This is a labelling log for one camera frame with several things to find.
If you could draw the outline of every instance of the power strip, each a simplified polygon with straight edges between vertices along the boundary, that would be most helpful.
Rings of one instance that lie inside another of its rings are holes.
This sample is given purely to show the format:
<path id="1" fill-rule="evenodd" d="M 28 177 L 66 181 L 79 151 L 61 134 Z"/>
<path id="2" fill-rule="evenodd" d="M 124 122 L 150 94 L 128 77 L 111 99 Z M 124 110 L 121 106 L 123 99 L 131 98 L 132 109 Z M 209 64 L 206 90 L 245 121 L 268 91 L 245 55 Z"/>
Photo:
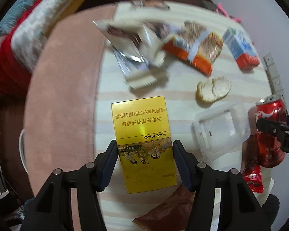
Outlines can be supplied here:
<path id="1" fill-rule="evenodd" d="M 284 88 L 281 83 L 281 78 L 278 74 L 278 70 L 273 60 L 271 52 L 264 57 L 264 63 L 267 77 L 270 82 L 272 94 L 280 95 L 284 103 L 287 105 Z"/>

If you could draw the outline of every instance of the striped tablecloth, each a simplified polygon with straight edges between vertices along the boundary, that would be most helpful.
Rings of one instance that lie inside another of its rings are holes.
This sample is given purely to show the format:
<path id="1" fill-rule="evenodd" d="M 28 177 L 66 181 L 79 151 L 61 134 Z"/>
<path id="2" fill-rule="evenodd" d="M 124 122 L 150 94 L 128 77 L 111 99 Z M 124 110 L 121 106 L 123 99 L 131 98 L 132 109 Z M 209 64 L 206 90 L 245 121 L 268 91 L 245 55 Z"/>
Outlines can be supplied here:
<path id="1" fill-rule="evenodd" d="M 152 8 L 132 9 L 130 3 L 119 3 L 114 19 L 161 19 L 175 24 L 183 24 L 185 20 L 196 20 L 207 25 L 211 30 L 222 36 L 229 28 L 244 31 L 243 27 L 221 15 L 206 9 L 197 8 L 180 3 L 167 2 L 171 9 L 157 10 Z M 199 81 L 206 77 L 194 68 L 182 63 L 171 55 L 165 60 L 168 81 L 160 81 L 153 86 L 133 90 L 125 83 L 122 72 L 117 64 L 109 43 L 106 44 L 102 66 L 99 75 L 99 87 L 96 98 L 94 147 L 96 155 L 104 152 L 110 140 L 115 139 L 113 128 L 111 103 L 126 100 L 165 96 L 172 140 L 181 140 L 187 151 L 195 154 L 202 160 L 201 152 L 197 147 L 196 136 L 193 130 L 193 120 L 196 113 L 205 108 L 196 102 L 196 87 Z M 255 133 L 255 102 L 271 94 L 263 65 L 260 64 L 252 72 L 243 73 L 237 66 L 230 50 L 224 44 L 221 55 L 213 64 L 211 77 L 225 75 L 232 82 L 230 93 L 222 100 L 215 102 L 211 107 L 216 107 L 233 99 L 241 99 L 252 122 L 252 133 Z M 240 170 L 242 147 L 226 154 L 210 163 L 214 169 L 228 171 L 232 167 Z M 266 192 L 257 196 L 261 204 L 267 199 L 273 186 L 270 170 L 263 170 L 263 181 Z M 99 194 L 100 205 L 108 230 L 138 230 L 132 220 L 147 213 L 166 200 L 180 185 L 181 179 L 177 173 L 177 186 L 161 190 L 128 194 L 119 160 L 115 166 L 109 186 Z M 220 201 L 220 191 L 216 190 L 215 203 Z"/>

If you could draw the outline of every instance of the black clamp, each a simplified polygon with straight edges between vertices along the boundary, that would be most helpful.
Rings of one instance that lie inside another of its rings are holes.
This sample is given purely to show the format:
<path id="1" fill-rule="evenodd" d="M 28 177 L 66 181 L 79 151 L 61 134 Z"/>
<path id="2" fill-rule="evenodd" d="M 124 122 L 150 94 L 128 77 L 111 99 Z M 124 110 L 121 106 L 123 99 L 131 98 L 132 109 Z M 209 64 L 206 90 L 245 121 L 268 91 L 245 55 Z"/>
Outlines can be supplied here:
<path id="1" fill-rule="evenodd" d="M 112 140 L 106 152 L 79 170 L 55 169 L 33 201 L 21 231 L 73 231 L 71 188 L 77 189 L 82 231 L 106 231 L 96 192 L 108 186 L 118 155 Z"/>
<path id="2" fill-rule="evenodd" d="M 289 125 L 260 118 L 256 122 L 256 126 L 260 132 L 275 136 L 281 143 L 281 150 L 289 153 Z"/>
<path id="3" fill-rule="evenodd" d="M 210 230 L 216 188 L 221 189 L 218 231 L 271 230 L 259 202 L 237 169 L 214 170 L 187 153 L 179 140 L 173 143 L 173 155 L 184 186 L 196 192 L 185 231 Z"/>

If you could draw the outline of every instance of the bread slice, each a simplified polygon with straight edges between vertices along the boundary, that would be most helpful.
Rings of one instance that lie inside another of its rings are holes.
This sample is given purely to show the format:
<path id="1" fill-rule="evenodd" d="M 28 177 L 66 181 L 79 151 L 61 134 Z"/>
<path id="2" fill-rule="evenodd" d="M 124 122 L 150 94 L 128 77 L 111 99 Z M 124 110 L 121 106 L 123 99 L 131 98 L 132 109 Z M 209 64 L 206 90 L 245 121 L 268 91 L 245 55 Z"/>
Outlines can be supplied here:
<path id="1" fill-rule="evenodd" d="M 212 80 L 199 82 L 197 85 L 197 97 L 203 102 L 212 103 L 225 97 L 230 89 L 230 80 L 224 76 L 218 76 Z"/>

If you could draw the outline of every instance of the red blanket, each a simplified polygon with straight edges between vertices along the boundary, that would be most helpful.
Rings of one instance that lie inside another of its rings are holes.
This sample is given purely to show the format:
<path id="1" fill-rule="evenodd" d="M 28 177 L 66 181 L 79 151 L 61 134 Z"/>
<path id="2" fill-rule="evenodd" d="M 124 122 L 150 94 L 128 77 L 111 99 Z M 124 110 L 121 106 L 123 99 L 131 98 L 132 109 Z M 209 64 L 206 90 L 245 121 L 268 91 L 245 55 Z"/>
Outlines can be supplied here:
<path id="1" fill-rule="evenodd" d="M 31 14 L 42 0 L 36 0 L 30 9 L 25 11 L 17 21 L 0 48 L 0 95 L 6 93 L 18 97 L 26 97 L 31 73 L 15 59 L 11 49 L 11 39 L 17 27 Z"/>

